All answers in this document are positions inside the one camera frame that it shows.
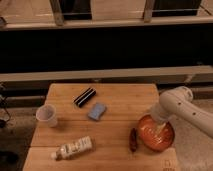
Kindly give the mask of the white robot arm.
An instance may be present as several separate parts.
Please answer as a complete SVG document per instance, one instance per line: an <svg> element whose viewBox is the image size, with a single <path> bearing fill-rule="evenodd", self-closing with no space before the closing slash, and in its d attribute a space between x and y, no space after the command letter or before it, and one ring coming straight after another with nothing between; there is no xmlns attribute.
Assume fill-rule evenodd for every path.
<svg viewBox="0 0 213 171"><path fill-rule="evenodd" d="M193 92L185 86L164 91L151 107L150 115L159 125L166 123L171 115L176 115L213 138L213 113L195 106L192 100Z"/></svg>

